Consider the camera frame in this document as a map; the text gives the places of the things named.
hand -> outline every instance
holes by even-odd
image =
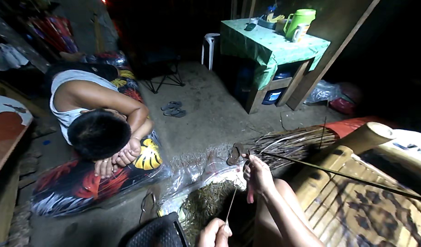
[[[221,219],[215,218],[201,230],[197,238],[197,247],[228,247],[228,238],[232,235],[232,230]]]
[[[268,165],[252,154],[249,155],[248,159],[250,162],[246,162],[244,165],[244,179],[251,186],[251,189],[260,195],[276,189]]]
[[[101,175],[101,178],[111,177],[117,171],[117,165],[113,165],[111,158],[98,160],[94,163],[94,176]]]
[[[122,167],[127,166],[131,162],[135,161],[140,155],[142,147],[140,146],[140,140],[132,137],[128,143],[118,153],[113,155],[112,163],[118,164]]]

concrete wall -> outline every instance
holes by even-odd
[[[117,32],[101,0],[54,0],[61,5],[54,14],[65,16],[71,22],[75,41],[80,51],[95,53],[93,13],[97,13],[106,51],[117,50]]]

bundle of straw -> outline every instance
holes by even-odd
[[[226,180],[224,183],[211,183],[189,194],[181,205],[185,213],[181,226],[190,246],[194,246],[196,237],[209,221],[222,212],[224,201],[235,188],[240,190],[232,181]]]
[[[251,139],[248,143],[245,143],[245,149],[249,148],[251,154],[257,155],[258,158],[268,164],[270,170],[274,170],[290,165],[291,161],[263,155],[262,152],[303,160],[309,155],[309,151],[327,147],[334,143],[336,138],[333,131],[323,128],[323,126],[311,126],[292,131],[270,133]]]

black flip-flop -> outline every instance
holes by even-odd
[[[173,116],[173,117],[184,117],[186,115],[186,110],[176,108],[176,109],[164,111],[163,115]]]
[[[233,144],[230,156],[226,161],[227,165],[230,165],[230,166],[236,165],[242,152],[244,152],[244,146],[241,143],[237,142]]]
[[[183,104],[181,104],[180,101],[171,101],[168,104],[162,106],[160,109],[162,109],[162,111],[165,111],[168,109],[180,108],[181,106],[183,106]]]

green tablecloth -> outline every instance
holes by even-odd
[[[222,21],[221,53],[251,58],[259,63],[254,83],[262,90],[276,73],[278,65],[314,58],[309,70],[314,70],[331,42],[306,35],[301,42],[292,43],[274,30],[257,25],[244,31],[249,19]]]

